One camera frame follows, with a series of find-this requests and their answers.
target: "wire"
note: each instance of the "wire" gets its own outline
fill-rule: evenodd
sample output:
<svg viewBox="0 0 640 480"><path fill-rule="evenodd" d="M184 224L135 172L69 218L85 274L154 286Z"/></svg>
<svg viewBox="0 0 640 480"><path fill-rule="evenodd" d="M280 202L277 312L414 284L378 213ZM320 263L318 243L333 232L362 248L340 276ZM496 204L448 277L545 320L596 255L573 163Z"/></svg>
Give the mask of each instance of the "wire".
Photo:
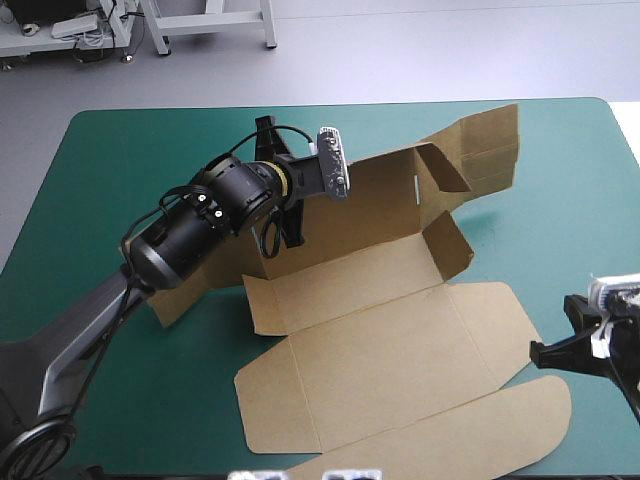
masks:
<svg viewBox="0 0 640 480"><path fill-rule="evenodd" d="M262 230L260 231L260 253L264 258L275 258L280 253L280 242L282 240L282 224L284 222L284 214L279 209L272 211L269 214L269 218L264 225L262 226ZM271 251L269 251L267 247L267 240L269 237L269 229L271 225L275 227L275 231L273 232L273 244L271 246Z"/></svg>
<svg viewBox="0 0 640 480"><path fill-rule="evenodd" d="M113 55L113 53L116 50L116 34L113 28L111 27L110 22L111 22L111 17L113 17L113 13L115 12L117 5L118 5L118 1L112 0L111 10L107 15L106 20L101 20L99 34L96 33L96 31L93 31L85 34L79 34L75 37L76 43L74 44L71 50L71 56L73 57L74 60L76 60L79 63L96 63L96 62L102 62L104 60L107 60ZM107 36L107 31L106 31L107 27L110 29L110 32L111 32L111 48L109 49L108 53L105 54L105 51L104 51L104 48L102 48L102 45L104 44L104 39ZM84 56L78 55L78 43L80 42L80 40L82 40L84 44L87 45L88 47L92 47L94 49L100 48L100 53L94 56L93 58L90 58L89 55L87 55L87 53L85 53Z"/></svg>
<svg viewBox="0 0 640 480"><path fill-rule="evenodd" d="M77 413L78 409L80 408L80 404L82 403L82 399L84 398L84 396L87 393L87 390L89 389L89 385L91 384L93 378L95 377L98 368L100 367L100 364L102 363L102 361L104 360L104 357L107 353L107 350L109 348L109 346L111 345L111 341L113 340L114 335L116 334L116 332L118 331L118 328L120 328L120 326L124 323L124 320L126 318L126 313L127 313L127 306L129 304L129 298L131 297L131 293L133 291L134 285L137 281L137 276L135 273L135 266L133 264L133 261L131 260L131 255L130 255L130 249L129 249L129 244L131 241L131 237L133 235L133 232L135 231L135 229L138 227L138 225L140 225L142 222L144 222L145 220L147 220L148 218L152 217L153 215L155 215L156 213L163 211L166 212L166 207L171 205L173 202L175 202L177 199L181 198L179 196L174 197L172 200L170 200L168 203L163 203L163 200L166 198L167 194L165 194L160 202L159 202L159 206L154 208L153 210L151 210L150 212L144 214L143 216L141 216L140 218L138 218L137 220L135 220L129 227L129 229L127 230L127 232L125 233L125 235L122 237L122 239L120 240L120 247L122 249L122 254L125 258L125 261L127 262L127 287L122 295L122 299L120 300L120 304L118 305L118 310L116 312L116 314L113 317L113 320L111 321L111 323L107 326L105 333L102 336L102 345L100 350L98 351L97 357L94 360L93 364L91 365L91 369L89 370L89 373L87 374L87 377L85 378L84 382L82 383L82 386L80 387L80 391L78 392L78 395L76 396L71 409L69 410L69 413L67 414L67 416L65 417L64 422L62 423L59 433L58 435L55 436L54 440L49 444L49 446L47 447L47 450L45 451L44 455L42 455L42 457L40 457L40 459L38 460L38 462L36 463L36 466L33 468L33 470L31 471L31 475L29 475L28 480L33 480L35 478L36 475L38 475L38 471L40 470L40 468L42 468L42 466L45 464L45 462L49 459L49 456L51 455L51 453L53 452L54 448L58 445L58 442L60 441L60 439L62 438L65 428L71 423L71 421L73 420L73 417L75 416L75 414ZM28 464L25 465L23 467L22 470L26 471L28 469Z"/></svg>
<svg viewBox="0 0 640 480"><path fill-rule="evenodd" d="M311 136L307 132L305 132L304 130L300 130L299 128L296 128L296 127L291 127L289 125L272 125L270 127L261 128L259 130L256 130L252 134L247 135L242 140L240 140L238 143L236 143L232 148L230 148L228 153L235 152L238 148L240 148L242 145L247 143L253 137L256 137L256 136L258 136L258 135L260 135L261 133L264 133L264 132L269 132L271 130L291 130L292 132L296 132L296 133L299 133L300 135L302 135L304 138L307 139L307 141L309 143L313 143L313 138L311 138Z"/></svg>

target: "white shelf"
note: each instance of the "white shelf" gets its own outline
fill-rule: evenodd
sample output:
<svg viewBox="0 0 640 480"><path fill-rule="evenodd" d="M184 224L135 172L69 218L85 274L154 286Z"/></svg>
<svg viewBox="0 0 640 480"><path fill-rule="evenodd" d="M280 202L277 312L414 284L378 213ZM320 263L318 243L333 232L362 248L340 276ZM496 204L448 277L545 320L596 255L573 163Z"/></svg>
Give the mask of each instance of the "white shelf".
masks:
<svg viewBox="0 0 640 480"><path fill-rule="evenodd" d="M103 8L110 5L110 0L102 0ZM136 6L138 0L131 2ZM112 15L111 24L115 26L114 34L116 38L116 48L127 47L131 40L131 29L137 17L130 16L126 20L121 21L120 16L126 12L124 6L116 8ZM29 55L34 52L51 52L55 50L71 50L75 45L75 40L60 40L51 36L51 25L43 25L38 33L32 37L25 37L20 31L17 22L10 24L0 22L0 58L19 57ZM78 44L81 50L93 50L99 48L112 48L111 36L105 38L100 47L88 47L82 42Z"/></svg>

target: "cardboard flap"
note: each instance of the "cardboard flap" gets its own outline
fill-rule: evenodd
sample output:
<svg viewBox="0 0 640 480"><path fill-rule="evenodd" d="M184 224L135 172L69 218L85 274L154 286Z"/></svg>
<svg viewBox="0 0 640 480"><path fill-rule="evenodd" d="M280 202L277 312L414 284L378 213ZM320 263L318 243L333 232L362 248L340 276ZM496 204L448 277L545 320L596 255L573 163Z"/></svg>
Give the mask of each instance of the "cardboard flap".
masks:
<svg viewBox="0 0 640 480"><path fill-rule="evenodd" d="M243 275L242 280L247 291L255 332L266 336L287 335L271 282L248 275Z"/></svg>
<svg viewBox="0 0 640 480"><path fill-rule="evenodd" d="M471 263L473 250L448 211L440 214L422 234L444 280L453 278Z"/></svg>
<svg viewBox="0 0 640 480"><path fill-rule="evenodd" d="M520 148L518 106L464 117L422 141L436 144L471 187L468 193L447 196L443 206L453 211L467 200L512 185Z"/></svg>
<svg viewBox="0 0 640 480"><path fill-rule="evenodd" d="M191 275L178 288L157 292L147 300L160 324L168 327L191 308L209 290L209 282L202 268Z"/></svg>
<svg viewBox="0 0 640 480"><path fill-rule="evenodd" d="M413 148L415 148L419 161L429 170L440 191L468 192L471 190L464 177L436 145L421 143Z"/></svg>
<svg viewBox="0 0 640 480"><path fill-rule="evenodd" d="M315 480L330 469L377 468L385 480L490 480L551 453L570 418L566 383L547 376L336 449L289 473Z"/></svg>
<svg viewBox="0 0 640 480"><path fill-rule="evenodd" d="M263 432L247 435L252 452L321 451L288 339L240 370L234 383L245 431Z"/></svg>
<svg viewBox="0 0 640 480"><path fill-rule="evenodd" d="M182 285L157 292L148 302L160 323L171 325L207 290L240 285L243 273L263 277L264 267L255 245L251 231L229 238Z"/></svg>
<svg viewBox="0 0 640 480"><path fill-rule="evenodd" d="M419 233L275 280L245 277L255 331L262 335L287 335L440 283Z"/></svg>
<svg viewBox="0 0 640 480"><path fill-rule="evenodd" d="M278 278L420 231L412 154L394 153L349 167L344 202L311 197L304 205L305 244L263 260L266 278Z"/></svg>
<svg viewBox="0 0 640 480"><path fill-rule="evenodd" d="M292 365L265 360L251 364L245 378L271 377L277 369L300 385L278 377L292 393L281 388L255 403L240 389L238 395L257 418L303 391L326 452L494 392L529 362L532 338L538 335L508 287L439 285L293 333ZM271 423L245 423L245 433L265 447L262 453L301 451L303 432L283 425L273 445Z"/></svg>

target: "green mat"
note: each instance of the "green mat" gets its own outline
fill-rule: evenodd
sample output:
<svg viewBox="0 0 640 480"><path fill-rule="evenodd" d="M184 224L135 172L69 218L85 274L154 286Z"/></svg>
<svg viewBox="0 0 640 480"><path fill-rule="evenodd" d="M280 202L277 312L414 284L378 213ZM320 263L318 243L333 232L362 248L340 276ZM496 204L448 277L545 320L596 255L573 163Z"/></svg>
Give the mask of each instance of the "green mat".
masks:
<svg viewBox="0 0 640 480"><path fill-rule="evenodd" d="M28 336L114 271L129 223L252 131L255 117L272 114L307 131L338 127L355 159L505 103L81 113L0 276L0 338ZM585 291L591 274L640 271L640 169L606 103L518 103L515 186L456 212L476 256L454 281L507 282L550 343L571 334L562 312L565 294ZM304 153L295 135L286 138ZM250 159L252 146L240 154ZM242 288L207 295L167 330L144 307L114 340L78 415L80 435L67 464L213 473L282 468L310 458L254 455L245 446L233 376L275 342L253 335ZM570 431L556 451L523 473L640 472L640 428L618 390L604 379L559 374L572 392ZM512 383L539 375L530 366Z"/></svg>

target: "cardboard panel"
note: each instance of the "cardboard panel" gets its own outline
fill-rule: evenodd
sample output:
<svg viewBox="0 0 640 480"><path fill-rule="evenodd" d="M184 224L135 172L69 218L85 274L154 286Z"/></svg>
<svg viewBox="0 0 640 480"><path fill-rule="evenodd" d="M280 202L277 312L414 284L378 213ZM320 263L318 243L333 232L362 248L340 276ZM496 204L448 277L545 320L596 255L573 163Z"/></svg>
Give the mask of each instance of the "cardboard panel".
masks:
<svg viewBox="0 0 640 480"><path fill-rule="evenodd" d="M240 370L235 386L245 430L262 432L247 436L252 452L321 451L288 339Z"/></svg>
<svg viewBox="0 0 640 480"><path fill-rule="evenodd" d="M242 396L256 387L237 383L238 395L243 411L258 418L305 392L326 452L497 390L528 363L532 338L533 325L505 285L440 285L293 333L295 368L254 362L242 378L295 371L301 385L279 373L274 381L293 393L280 388L254 403ZM265 448L259 453L301 451L303 432L295 428L245 423L247 439ZM273 436L278 441L269 443Z"/></svg>
<svg viewBox="0 0 640 480"><path fill-rule="evenodd" d="M465 201L511 186L520 145L518 106L507 105L462 118L422 141L437 145L471 187L468 193L440 199L443 209L453 211ZM433 213L421 217L425 227Z"/></svg>
<svg viewBox="0 0 640 480"><path fill-rule="evenodd" d="M490 480L551 453L570 418L567 385L547 376L339 448L289 474L315 480L328 469L377 468L385 480Z"/></svg>
<svg viewBox="0 0 640 480"><path fill-rule="evenodd" d="M174 290L163 290L147 300L163 327L168 327L209 290L209 282L202 269Z"/></svg>
<svg viewBox="0 0 640 480"><path fill-rule="evenodd" d="M242 274L264 277L264 267L251 231L229 238L180 287L157 292L148 301L160 323L168 327L208 290L242 284Z"/></svg>
<svg viewBox="0 0 640 480"><path fill-rule="evenodd" d="M419 233L270 282L245 279L256 333L276 335L293 333L440 283L442 277Z"/></svg>
<svg viewBox="0 0 640 480"><path fill-rule="evenodd" d="M267 278L297 272L382 242L420 231L412 154L394 153L349 168L351 192L344 202L305 201L301 248L283 248L263 260Z"/></svg>
<svg viewBox="0 0 640 480"><path fill-rule="evenodd" d="M506 283L462 283L446 289L493 380L504 385L529 363L529 342L540 338L527 313Z"/></svg>
<svg viewBox="0 0 640 480"><path fill-rule="evenodd" d="M438 188L435 194L442 192L468 192L471 190L462 175L444 156L442 150L433 143L416 145L415 152L421 163L423 163L431 177L436 182Z"/></svg>
<svg viewBox="0 0 640 480"><path fill-rule="evenodd" d="M323 452L498 388L442 287L290 339Z"/></svg>
<svg viewBox="0 0 640 480"><path fill-rule="evenodd" d="M287 335L289 332L283 322L271 281L248 275L244 275L242 279L249 298L254 331L258 335Z"/></svg>
<svg viewBox="0 0 640 480"><path fill-rule="evenodd" d="M471 263L473 250L449 212L442 213L422 234L445 280L453 278Z"/></svg>

